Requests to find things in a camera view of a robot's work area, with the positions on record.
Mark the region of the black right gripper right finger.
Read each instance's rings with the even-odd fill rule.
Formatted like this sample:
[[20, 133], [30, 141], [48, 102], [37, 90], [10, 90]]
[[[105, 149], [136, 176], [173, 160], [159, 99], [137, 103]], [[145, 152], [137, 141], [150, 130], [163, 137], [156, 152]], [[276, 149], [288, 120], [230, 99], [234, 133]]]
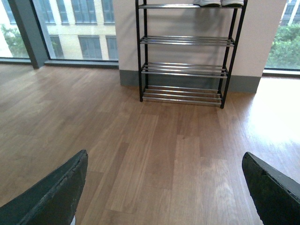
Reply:
[[242, 170], [264, 225], [300, 223], [300, 184], [254, 154], [246, 152]]

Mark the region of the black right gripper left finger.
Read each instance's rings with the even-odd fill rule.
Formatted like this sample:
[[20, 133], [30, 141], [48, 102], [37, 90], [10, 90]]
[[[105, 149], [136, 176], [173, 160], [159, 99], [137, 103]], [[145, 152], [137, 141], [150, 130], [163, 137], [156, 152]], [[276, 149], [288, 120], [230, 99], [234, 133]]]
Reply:
[[2, 225], [74, 225], [88, 154], [81, 150], [0, 208]]

